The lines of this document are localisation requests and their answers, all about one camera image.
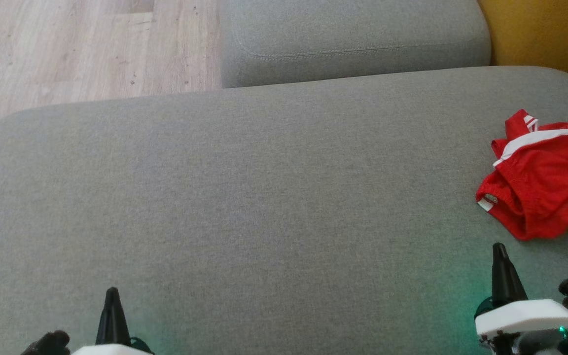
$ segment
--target sofa seat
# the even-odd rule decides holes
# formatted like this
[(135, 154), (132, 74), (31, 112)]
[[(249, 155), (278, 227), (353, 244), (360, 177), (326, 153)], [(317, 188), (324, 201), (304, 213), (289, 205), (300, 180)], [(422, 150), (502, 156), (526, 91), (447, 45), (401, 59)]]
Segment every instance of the sofa seat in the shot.
[(503, 242), (561, 300), (568, 233), (519, 242), (475, 202), (525, 108), (568, 74), (406, 72), (26, 110), (0, 122), (0, 355), (95, 339), (120, 290), (162, 355), (489, 354), (473, 315)]
[(223, 87), (486, 66), (476, 0), (223, 0)]

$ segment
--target wooden floor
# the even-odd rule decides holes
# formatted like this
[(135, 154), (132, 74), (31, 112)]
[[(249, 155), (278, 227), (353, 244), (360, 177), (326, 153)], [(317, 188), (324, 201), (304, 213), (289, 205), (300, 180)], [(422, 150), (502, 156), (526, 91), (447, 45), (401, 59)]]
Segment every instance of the wooden floor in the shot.
[(218, 0), (0, 0), (0, 119), (220, 87)]

